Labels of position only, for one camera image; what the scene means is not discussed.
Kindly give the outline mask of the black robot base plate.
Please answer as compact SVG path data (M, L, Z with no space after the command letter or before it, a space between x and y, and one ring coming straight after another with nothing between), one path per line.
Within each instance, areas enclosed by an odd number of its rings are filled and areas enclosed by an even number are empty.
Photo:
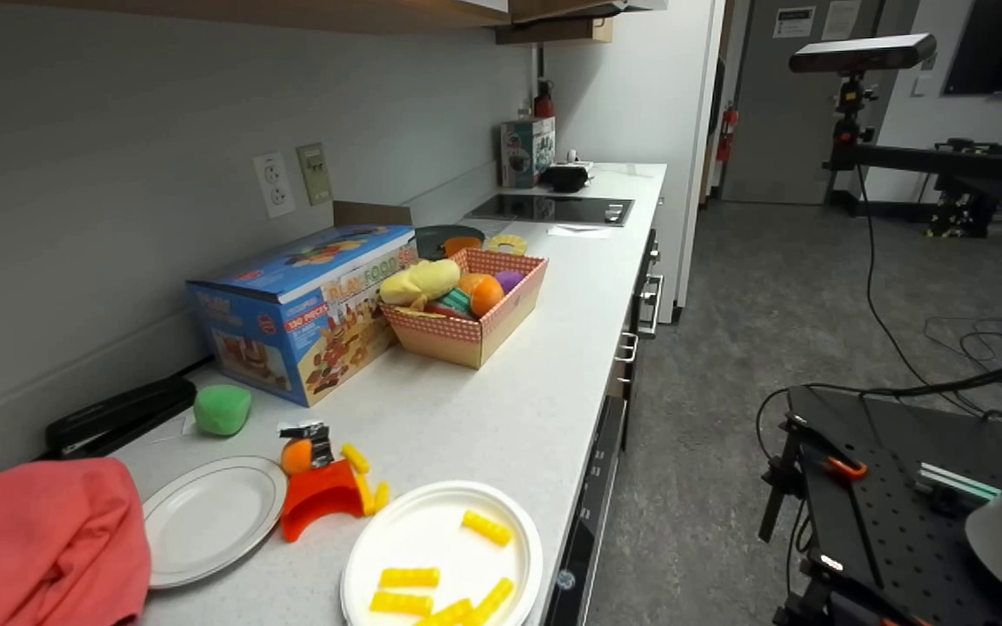
M849 486L809 476L791 528L809 585L771 626L1002 626L1002 421L825 382L788 389L791 414L871 472Z

